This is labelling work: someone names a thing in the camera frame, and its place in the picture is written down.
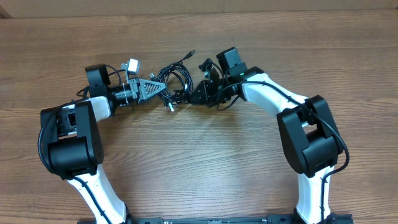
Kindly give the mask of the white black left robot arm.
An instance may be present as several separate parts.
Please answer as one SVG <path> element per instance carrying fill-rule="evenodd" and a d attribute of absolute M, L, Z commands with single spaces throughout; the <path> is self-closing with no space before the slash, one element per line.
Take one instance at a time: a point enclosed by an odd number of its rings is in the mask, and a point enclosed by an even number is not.
<path fill-rule="evenodd" d="M 86 67 L 89 85 L 79 92 L 79 100 L 41 111 L 38 154 L 50 173 L 76 188 L 94 223 L 135 223 L 105 174 L 98 122 L 114 115 L 118 106 L 151 99 L 165 84 L 134 77 L 111 86 L 107 69 L 106 64 Z"/>

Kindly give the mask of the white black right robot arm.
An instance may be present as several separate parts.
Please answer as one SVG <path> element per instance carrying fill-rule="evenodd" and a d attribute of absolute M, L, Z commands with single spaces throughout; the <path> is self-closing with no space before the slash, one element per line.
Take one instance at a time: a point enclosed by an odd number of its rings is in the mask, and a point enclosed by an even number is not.
<path fill-rule="evenodd" d="M 298 202 L 291 214 L 270 214 L 263 223 L 353 223 L 353 216 L 331 211 L 328 198 L 333 174 L 345 169 L 348 148 L 326 100 L 295 94 L 259 67 L 248 68 L 236 48 L 207 58 L 198 68 L 204 80 L 189 102 L 209 108 L 238 98 L 276 117 L 284 156 L 298 175 Z"/>

